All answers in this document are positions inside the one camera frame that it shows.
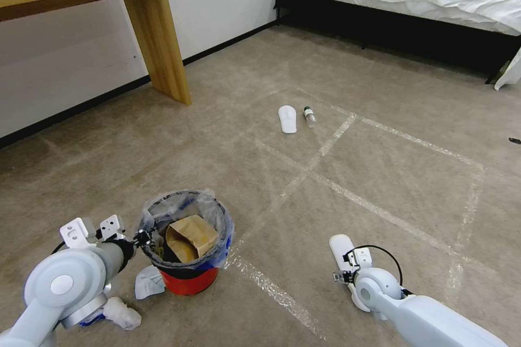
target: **white slipper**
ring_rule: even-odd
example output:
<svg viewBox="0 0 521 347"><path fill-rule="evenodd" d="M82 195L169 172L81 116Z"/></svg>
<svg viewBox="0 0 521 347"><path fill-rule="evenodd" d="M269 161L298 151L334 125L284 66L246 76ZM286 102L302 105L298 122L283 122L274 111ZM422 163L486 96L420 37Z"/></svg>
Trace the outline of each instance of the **white slipper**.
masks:
<svg viewBox="0 0 521 347"><path fill-rule="evenodd" d="M278 109L278 117L281 120L284 133L297 132L297 112L291 106L282 106Z"/></svg>

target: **black cable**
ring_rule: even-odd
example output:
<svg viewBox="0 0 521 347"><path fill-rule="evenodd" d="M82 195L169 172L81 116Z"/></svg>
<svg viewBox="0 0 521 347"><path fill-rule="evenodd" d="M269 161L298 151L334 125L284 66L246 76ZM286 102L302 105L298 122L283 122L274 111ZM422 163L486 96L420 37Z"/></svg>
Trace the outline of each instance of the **black cable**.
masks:
<svg viewBox="0 0 521 347"><path fill-rule="evenodd" d="M52 254L55 254L56 252L58 252L60 250L61 247L63 247L65 245L65 241L62 241L61 243L59 243L57 245L57 247L50 253L51 255Z"/></svg>
<svg viewBox="0 0 521 347"><path fill-rule="evenodd" d="M346 254L343 256L344 257L344 261L349 261L349 254L351 252L353 252L355 249L362 249L362 248L376 248L376 249L379 249L379 250L382 250L383 252L385 252L387 255L389 255L396 263L396 266L398 267L398 273L400 273L400 286L403 286L403 276L402 276L402 268L400 267L400 263L398 263L398 260L396 260L396 258L392 255L392 253L390 253L387 249L384 249L382 247L378 247L378 246L375 246L373 244L368 244L368 245L363 245L363 246L358 246L358 247L354 247L353 249L349 250L346 252ZM360 271L360 265L355 265L355 266L358 266L358 270L356 270L354 273L355 275L358 273L358 271Z"/></svg>

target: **plastic bag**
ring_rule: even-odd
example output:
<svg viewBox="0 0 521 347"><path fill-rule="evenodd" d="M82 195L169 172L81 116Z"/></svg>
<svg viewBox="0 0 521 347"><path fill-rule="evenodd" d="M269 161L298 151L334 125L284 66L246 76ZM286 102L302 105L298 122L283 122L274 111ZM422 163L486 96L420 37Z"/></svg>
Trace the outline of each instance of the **plastic bag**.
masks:
<svg viewBox="0 0 521 347"><path fill-rule="evenodd" d="M213 248L190 263L164 261L156 251L163 246L163 237L168 225L193 214L200 215L219 234ZM215 199L214 192L185 190L164 194L147 202L138 229L143 229L151 235L150 245L144 245L142 249L154 266L160 269L210 269L224 266L232 242L234 225L230 213Z"/></svg>

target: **bed frame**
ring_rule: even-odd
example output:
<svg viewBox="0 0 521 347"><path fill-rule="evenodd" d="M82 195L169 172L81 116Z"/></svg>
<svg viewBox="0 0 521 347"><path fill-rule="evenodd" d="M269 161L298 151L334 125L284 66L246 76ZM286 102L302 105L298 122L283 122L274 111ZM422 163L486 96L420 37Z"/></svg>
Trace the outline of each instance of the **bed frame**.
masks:
<svg viewBox="0 0 521 347"><path fill-rule="evenodd" d="M479 68L489 74L486 84L497 78L503 65L512 60L521 47L521 35L494 33L335 0L276 0L275 7L278 20L281 9L285 9L293 20L317 22L336 34L349 31L351 37L354 32L362 49L368 43L380 45L385 41L384 45L392 47L398 43L408 52Z"/></svg>

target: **plastic bottle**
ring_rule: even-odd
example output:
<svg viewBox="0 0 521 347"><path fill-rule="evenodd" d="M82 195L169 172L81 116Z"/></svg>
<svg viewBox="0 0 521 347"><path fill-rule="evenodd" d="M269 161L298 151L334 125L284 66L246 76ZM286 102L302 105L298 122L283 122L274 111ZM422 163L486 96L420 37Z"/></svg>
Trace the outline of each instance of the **plastic bottle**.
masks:
<svg viewBox="0 0 521 347"><path fill-rule="evenodd" d="M306 117L306 122L309 127L313 128L316 125L316 118L315 114L313 113L313 110L311 107L306 106L304 107L304 116Z"/></svg>

